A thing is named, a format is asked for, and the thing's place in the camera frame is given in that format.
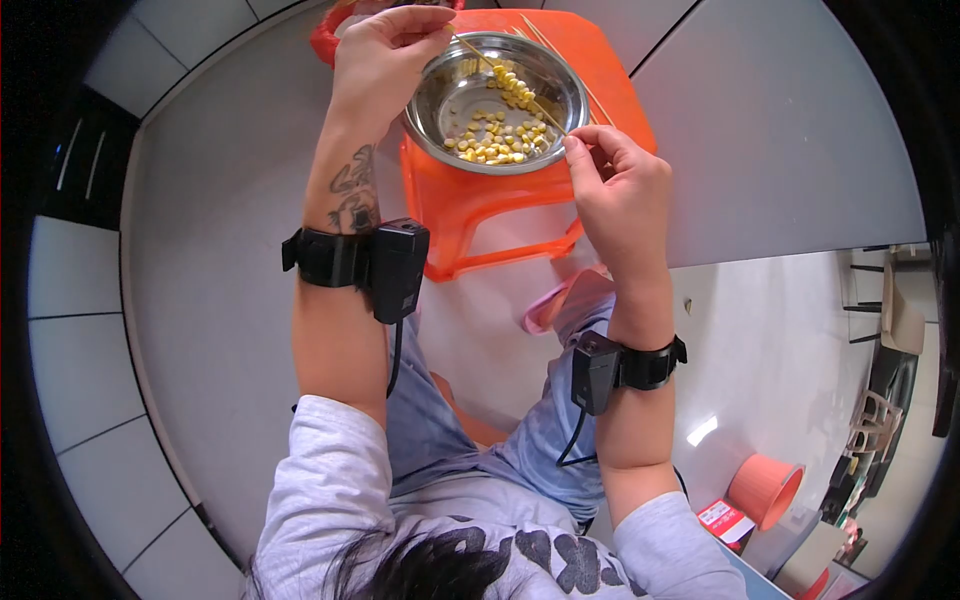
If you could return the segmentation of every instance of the stool leg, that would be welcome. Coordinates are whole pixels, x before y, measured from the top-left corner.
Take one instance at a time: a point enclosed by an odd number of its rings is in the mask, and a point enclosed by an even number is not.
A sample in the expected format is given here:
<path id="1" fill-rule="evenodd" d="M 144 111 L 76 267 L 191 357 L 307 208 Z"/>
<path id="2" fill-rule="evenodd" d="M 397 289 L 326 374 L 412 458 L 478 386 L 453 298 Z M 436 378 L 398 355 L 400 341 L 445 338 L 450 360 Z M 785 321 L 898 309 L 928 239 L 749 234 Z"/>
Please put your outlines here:
<path id="1" fill-rule="evenodd" d="M 871 340 L 879 340 L 880 334 L 875 333 L 874 335 L 866 335 L 862 338 L 856 338 L 855 340 L 850 340 L 851 344 L 859 344 L 860 342 L 870 342 Z"/>
<path id="2" fill-rule="evenodd" d="M 882 308 L 875 304 L 868 306 L 844 306 L 844 310 L 849 310 L 852 313 L 878 313 Z"/>

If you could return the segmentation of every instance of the person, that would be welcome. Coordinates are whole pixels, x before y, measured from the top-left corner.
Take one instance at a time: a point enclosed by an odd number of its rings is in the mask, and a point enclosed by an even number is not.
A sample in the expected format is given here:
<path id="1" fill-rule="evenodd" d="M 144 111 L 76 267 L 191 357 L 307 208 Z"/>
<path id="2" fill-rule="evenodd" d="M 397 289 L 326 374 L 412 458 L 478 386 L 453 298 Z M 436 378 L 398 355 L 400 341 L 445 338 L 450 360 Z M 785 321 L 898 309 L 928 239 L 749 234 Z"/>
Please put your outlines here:
<path id="1" fill-rule="evenodd" d="M 373 150 L 422 68 L 450 42 L 444 25 L 454 15 L 400 7 L 344 33 L 304 228 L 360 233 L 379 223 Z M 570 452 L 596 460 L 556 465 L 580 415 L 569 397 L 579 336 L 593 330 L 641 350 L 674 337 L 670 167 L 611 127 L 575 130 L 564 146 L 577 210 L 612 281 L 585 271 L 559 310 L 544 313 L 550 323 L 541 324 L 565 350 L 506 442 L 479 452 L 465 435 L 425 367 L 416 318 L 403 324 L 397 384 L 386 397 L 393 345 L 366 296 L 298 279 L 292 345 L 301 398 L 252 559 L 251 595 L 746 597 L 742 575 L 674 474 L 672 383 L 617 390 Z M 583 535 L 604 499 L 614 548 Z"/>

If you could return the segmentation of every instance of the right hand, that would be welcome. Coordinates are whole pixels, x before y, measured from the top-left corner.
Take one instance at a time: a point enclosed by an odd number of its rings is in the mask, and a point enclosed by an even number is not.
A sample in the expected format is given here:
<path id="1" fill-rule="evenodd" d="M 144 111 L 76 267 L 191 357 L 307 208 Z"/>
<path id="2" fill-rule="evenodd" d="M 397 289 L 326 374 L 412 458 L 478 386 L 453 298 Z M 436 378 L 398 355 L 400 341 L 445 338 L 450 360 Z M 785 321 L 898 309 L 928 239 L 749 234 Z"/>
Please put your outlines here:
<path id="1" fill-rule="evenodd" d="M 609 125 L 576 129 L 564 147 L 577 213 L 617 285 L 639 287 L 669 277 L 670 165 Z"/>

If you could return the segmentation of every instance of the stainless steel bowl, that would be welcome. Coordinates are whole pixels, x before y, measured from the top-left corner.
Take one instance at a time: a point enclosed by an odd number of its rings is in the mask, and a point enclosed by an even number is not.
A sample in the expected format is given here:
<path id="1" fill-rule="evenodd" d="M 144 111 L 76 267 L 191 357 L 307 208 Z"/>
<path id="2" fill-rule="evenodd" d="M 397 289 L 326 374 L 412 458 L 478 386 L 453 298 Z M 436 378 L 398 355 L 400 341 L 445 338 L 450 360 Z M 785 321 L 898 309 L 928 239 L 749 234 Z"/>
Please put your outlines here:
<path id="1" fill-rule="evenodd" d="M 472 32 L 461 37 L 490 58 L 513 60 L 516 75 L 537 93 L 537 102 L 567 131 L 583 127 L 589 121 L 587 89 L 573 69 L 555 53 L 524 37 L 499 32 Z M 470 74 L 465 60 L 476 59 L 478 67 Z M 423 80 L 410 104 L 405 125 L 417 144 L 432 157 L 446 164 L 486 175 L 520 175 L 549 166 L 564 156 L 563 134 L 537 156 L 519 163 L 486 165 L 467 162 L 444 146 L 444 139 L 467 130 L 470 116 L 482 108 L 487 112 L 503 110 L 506 125 L 517 126 L 532 117 L 526 110 L 507 108 L 500 97 L 503 91 L 487 88 L 492 68 L 480 60 L 456 38 L 423 69 Z M 549 119 L 544 119 L 554 130 Z"/>

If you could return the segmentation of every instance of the orange flower pot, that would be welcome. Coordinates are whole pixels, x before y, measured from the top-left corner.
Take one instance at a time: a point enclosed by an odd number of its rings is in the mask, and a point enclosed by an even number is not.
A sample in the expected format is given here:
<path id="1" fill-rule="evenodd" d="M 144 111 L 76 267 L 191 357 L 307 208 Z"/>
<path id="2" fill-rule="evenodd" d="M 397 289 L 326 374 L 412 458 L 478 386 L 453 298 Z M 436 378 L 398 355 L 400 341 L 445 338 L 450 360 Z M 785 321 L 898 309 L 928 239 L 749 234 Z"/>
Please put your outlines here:
<path id="1" fill-rule="evenodd" d="M 804 479 L 804 467 L 754 454 L 740 466 L 727 497 L 760 531 L 773 527 L 790 508 Z"/>

